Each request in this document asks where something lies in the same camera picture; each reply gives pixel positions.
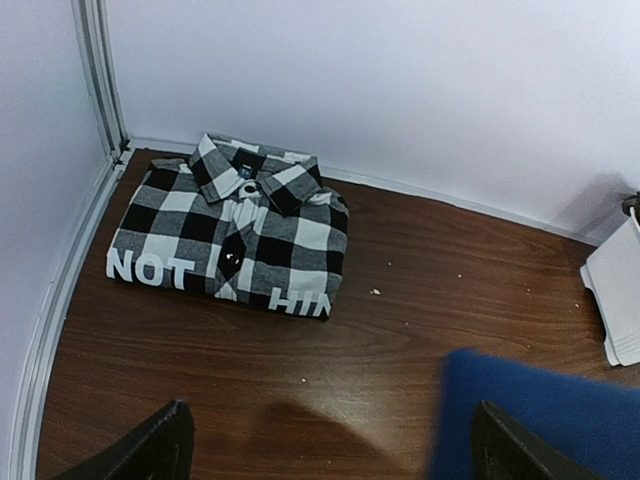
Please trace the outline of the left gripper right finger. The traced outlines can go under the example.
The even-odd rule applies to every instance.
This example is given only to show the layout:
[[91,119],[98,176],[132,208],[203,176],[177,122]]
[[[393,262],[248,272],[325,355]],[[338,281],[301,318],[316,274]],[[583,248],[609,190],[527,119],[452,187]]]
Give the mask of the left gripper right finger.
[[567,422],[533,430],[489,401],[471,418],[471,465],[475,479],[604,479],[593,470],[584,429]]

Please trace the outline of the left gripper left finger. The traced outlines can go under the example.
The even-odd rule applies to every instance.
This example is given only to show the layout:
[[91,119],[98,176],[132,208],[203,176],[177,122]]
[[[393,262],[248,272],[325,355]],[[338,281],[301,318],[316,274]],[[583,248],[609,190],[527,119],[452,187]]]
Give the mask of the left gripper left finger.
[[172,400],[103,451],[59,479],[188,479],[195,425],[189,405]]

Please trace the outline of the navy blue garment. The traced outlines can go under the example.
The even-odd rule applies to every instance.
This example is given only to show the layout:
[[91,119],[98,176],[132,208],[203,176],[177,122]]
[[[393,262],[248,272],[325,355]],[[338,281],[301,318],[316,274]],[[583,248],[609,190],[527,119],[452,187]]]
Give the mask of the navy blue garment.
[[639,476],[638,389],[459,349],[442,364],[430,478],[472,478],[471,419],[482,401],[597,474]]

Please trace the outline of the black white plaid shirt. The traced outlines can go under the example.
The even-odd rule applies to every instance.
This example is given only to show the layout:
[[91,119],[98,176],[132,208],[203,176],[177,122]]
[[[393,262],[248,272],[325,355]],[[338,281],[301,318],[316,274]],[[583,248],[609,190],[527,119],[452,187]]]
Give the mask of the black white plaid shirt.
[[109,278],[325,320],[349,210],[317,158],[208,133],[152,160],[106,254]]

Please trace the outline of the white plastic laundry bin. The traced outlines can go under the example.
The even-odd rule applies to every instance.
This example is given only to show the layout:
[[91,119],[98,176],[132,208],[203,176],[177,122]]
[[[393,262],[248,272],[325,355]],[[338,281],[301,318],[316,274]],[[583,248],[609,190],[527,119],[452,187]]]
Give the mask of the white plastic laundry bin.
[[629,218],[580,268],[596,300],[605,329],[604,348],[612,366],[639,362],[639,223]]

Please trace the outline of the left aluminium corner post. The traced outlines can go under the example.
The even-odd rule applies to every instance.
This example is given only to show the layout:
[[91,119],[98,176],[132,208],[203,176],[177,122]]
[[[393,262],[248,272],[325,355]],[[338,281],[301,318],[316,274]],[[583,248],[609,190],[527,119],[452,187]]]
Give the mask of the left aluminium corner post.
[[103,149],[119,163],[129,135],[119,98],[103,0],[72,0],[72,13],[89,97],[97,119]]

